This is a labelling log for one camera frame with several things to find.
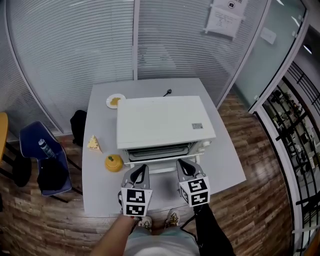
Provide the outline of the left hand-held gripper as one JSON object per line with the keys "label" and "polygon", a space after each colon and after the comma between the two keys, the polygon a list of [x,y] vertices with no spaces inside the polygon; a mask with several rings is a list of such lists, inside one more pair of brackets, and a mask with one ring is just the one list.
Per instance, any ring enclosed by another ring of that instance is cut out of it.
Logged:
{"label": "left hand-held gripper", "polygon": [[135,165],[123,176],[118,200],[122,214],[130,217],[145,217],[153,190],[150,189],[149,167]]}

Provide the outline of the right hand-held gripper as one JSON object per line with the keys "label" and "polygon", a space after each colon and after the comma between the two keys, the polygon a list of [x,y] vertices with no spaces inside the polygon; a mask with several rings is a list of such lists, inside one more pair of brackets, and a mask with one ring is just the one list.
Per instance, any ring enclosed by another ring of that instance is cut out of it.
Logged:
{"label": "right hand-held gripper", "polygon": [[178,159],[176,161],[176,170],[180,196],[189,207],[200,206],[210,202],[209,178],[199,164],[188,159]]}

